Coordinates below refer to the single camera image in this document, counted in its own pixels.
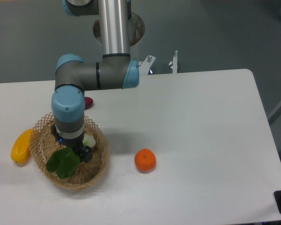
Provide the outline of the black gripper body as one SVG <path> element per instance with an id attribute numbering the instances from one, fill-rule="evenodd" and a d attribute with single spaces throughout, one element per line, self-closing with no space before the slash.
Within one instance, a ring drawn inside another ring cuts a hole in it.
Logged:
<path id="1" fill-rule="evenodd" d="M 70 147 L 72 149 L 77 149 L 79 147 L 81 147 L 83 145 L 82 141 L 84 138 L 84 133 L 82 133 L 81 135 L 79 135 L 78 137 L 74 138 L 74 139 L 67 139 L 62 137 L 59 133 L 55 133 L 55 140 L 61 144 L 64 145 L 66 147 Z"/>

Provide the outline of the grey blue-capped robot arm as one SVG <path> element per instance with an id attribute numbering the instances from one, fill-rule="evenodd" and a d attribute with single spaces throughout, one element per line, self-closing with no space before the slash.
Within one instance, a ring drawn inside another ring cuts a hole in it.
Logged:
<path id="1" fill-rule="evenodd" d="M 51 107 L 55 117 L 52 133 L 56 140 L 74 150 L 81 161 L 93 153 L 84 146 L 84 93 L 89 90 L 128 89 L 139 85 L 139 63 L 131 59 L 128 23 L 129 0 L 65 0 L 69 15 L 99 15 L 102 62 L 86 64 L 74 54 L 58 59 Z"/>

